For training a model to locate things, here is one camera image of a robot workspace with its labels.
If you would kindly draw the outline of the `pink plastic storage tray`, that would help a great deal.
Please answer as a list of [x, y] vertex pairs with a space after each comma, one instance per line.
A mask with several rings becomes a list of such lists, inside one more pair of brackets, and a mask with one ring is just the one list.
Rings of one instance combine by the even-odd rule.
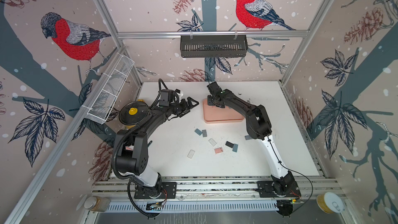
[[208, 105], [207, 99], [203, 100], [202, 105], [204, 121], [208, 124], [241, 122], [245, 119], [243, 115], [230, 107], [219, 108]]

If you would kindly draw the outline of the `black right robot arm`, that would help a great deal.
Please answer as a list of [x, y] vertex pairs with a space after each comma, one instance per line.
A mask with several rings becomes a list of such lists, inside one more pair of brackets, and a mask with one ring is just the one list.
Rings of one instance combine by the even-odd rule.
[[275, 147], [272, 137], [272, 124], [263, 105], [248, 103], [232, 91], [221, 89], [216, 83], [207, 86], [210, 95], [208, 103], [218, 108], [232, 108], [246, 119], [246, 130], [254, 140], [259, 140], [264, 150], [268, 166], [271, 171], [273, 192], [278, 196], [286, 196], [296, 188], [292, 172], [286, 168], [280, 154]]

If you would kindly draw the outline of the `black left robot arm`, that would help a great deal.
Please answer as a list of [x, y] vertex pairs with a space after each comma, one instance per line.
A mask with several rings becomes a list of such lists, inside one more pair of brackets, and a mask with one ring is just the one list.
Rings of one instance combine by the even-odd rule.
[[181, 118], [199, 102], [191, 97], [175, 103], [158, 101], [148, 109], [142, 121], [129, 130], [121, 130], [115, 139], [111, 166], [119, 179], [129, 179], [136, 185], [160, 191], [161, 176], [149, 165], [148, 139], [170, 116]]

